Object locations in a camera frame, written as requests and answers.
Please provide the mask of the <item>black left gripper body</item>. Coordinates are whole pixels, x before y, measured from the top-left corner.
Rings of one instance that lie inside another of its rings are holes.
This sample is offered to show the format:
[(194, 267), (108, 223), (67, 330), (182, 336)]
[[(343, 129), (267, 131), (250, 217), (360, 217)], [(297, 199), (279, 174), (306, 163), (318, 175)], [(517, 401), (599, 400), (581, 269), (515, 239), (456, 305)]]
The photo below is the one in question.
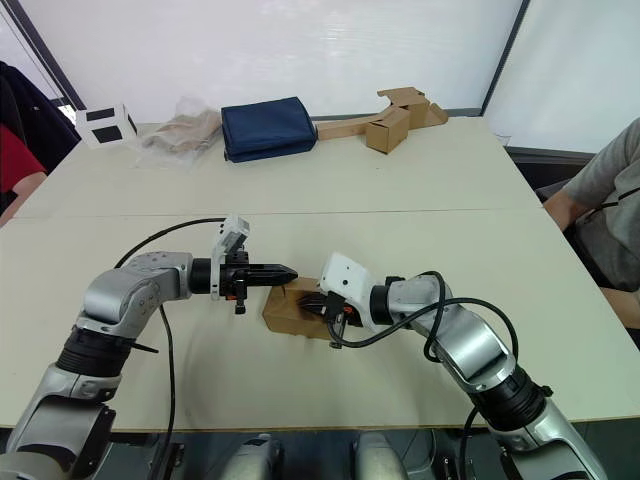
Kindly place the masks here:
[(245, 251), (227, 254), (225, 263), (220, 266), (219, 295), (235, 302), (236, 315), (246, 313), (248, 272), (249, 255)]

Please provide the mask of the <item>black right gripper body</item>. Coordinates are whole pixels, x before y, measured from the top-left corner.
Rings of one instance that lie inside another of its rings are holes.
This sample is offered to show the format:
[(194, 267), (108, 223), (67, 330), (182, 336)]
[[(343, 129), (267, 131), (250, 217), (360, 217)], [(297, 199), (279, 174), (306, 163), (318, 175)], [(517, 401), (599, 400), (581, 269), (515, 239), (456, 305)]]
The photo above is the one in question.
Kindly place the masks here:
[(363, 327), (358, 310), (333, 292), (326, 294), (323, 318), (330, 335), (330, 347), (334, 349), (342, 348), (340, 340), (347, 326)]

